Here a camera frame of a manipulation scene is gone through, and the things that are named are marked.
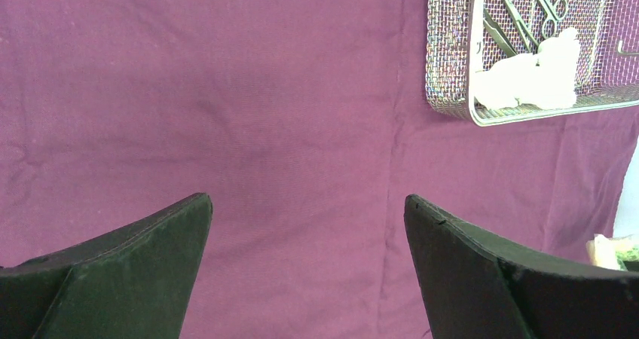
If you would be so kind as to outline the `wire mesh instrument tray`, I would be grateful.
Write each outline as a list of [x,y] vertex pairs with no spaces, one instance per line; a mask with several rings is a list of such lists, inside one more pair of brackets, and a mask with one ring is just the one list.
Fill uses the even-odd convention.
[[[545,15],[537,0],[512,1],[540,45],[545,40],[540,32]],[[517,53],[528,53],[504,3],[427,0],[425,88],[430,106],[442,114],[488,127],[637,105],[638,0],[568,3],[568,14],[558,24],[555,35],[569,27],[579,30],[576,104],[552,110],[533,105],[492,110],[474,98],[477,83],[473,75],[489,69],[506,55],[484,28],[483,9],[488,9]]]

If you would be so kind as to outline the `green packet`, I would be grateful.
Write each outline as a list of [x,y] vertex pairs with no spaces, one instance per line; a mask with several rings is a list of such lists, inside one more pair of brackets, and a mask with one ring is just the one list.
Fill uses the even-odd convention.
[[638,235],[606,237],[595,234],[586,243],[591,264],[611,270],[638,272]]

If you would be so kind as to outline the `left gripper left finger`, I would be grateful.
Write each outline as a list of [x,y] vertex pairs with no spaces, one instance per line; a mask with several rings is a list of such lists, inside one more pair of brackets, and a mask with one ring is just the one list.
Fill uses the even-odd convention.
[[178,338],[212,223],[197,193],[1,270],[3,338]]

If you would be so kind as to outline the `purple cloth wrap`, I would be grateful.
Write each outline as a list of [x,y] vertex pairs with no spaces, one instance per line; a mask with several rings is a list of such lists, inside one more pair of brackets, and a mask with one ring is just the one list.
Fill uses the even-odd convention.
[[586,261],[638,110],[433,111],[425,2],[1,0],[1,263],[205,192],[184,338],[428,338],[409,194]]

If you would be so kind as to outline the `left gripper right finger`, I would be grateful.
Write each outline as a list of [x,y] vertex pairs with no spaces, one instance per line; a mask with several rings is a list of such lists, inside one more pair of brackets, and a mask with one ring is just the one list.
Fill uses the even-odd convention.
[[636,338],[638,274],[530,249],[417,196],[405,231],[435,338]]

